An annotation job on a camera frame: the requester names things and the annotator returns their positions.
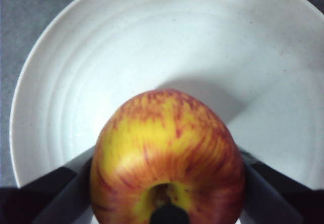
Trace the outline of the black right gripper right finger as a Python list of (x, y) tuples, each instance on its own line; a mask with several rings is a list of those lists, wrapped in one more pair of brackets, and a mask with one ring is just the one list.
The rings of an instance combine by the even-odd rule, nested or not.
[(246, 150), (246, 197), (240, 223), (323, 223), (323, 190), (312, 190)]

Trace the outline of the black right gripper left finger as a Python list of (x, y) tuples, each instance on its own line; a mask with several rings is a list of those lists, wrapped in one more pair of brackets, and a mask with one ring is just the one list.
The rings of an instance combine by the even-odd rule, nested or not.
[(1, 223), (91, 223), (93, 153), (91, 147), (22, 187), (2, 187)]

